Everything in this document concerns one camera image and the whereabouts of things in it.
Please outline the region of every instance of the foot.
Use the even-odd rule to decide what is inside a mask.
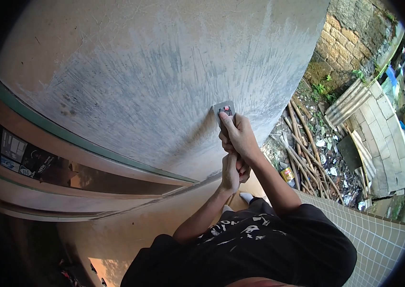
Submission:
[[[247,202],[247,204],[250,204],[250,201],[253,199],[253,195],[248,192],[239,192],[239,195]]]
[[[223,212],[225,212],[225,211],[234,211],[231,207],[229,207],[229,205],[223,205],[223,211],[222,211],[222,213]]]

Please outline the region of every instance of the black t-shirt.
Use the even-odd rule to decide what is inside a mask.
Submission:
[[[185,245],[156,237],[139,251],[121,287],[223,287],[249,277],[331,287],[342,286],[354,270],[354,245],[313,205],[282,216],[230,213]]]

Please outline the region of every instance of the curved concrete ramp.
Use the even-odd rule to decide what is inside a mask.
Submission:
[[[33,1],[0,55],[30,108],[137,162],[204,180],[224,152],[210,107],[268,136],[302,77],[328,0]]]

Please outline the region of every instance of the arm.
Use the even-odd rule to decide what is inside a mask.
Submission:
[[[222,160],[222,183],[207,202],[180,225],[172,236],[178,243],[185,244],[204,233],[222,209],[226,200],[237,191],[245,176],[240,175],[236,166],[240,166],[237,154],[231,153]]]
[[[238,152],[253,169],[276,214],[285,214],[301,205],[293,189],[282,179],[277,170],[267,161],[253,134],[249,119],[236,114],[236,125],[224,112],[220,118],[226,126],[229,141],[220,133],[222,146],[227,152]]]

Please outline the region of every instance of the person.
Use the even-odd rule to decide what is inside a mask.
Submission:
[[[127,286],[342,286],[352,274],[357,254],[350,240],[281,178],[260,151],[249,120],[219,114],[222,133],[222,181],[207,202],[173,236],[159,235],[142,248],[128,268]],[[224,206],[255,172],[270,206],[240,193],[249,208]],[[219,211],[220,221],[210,227]]]

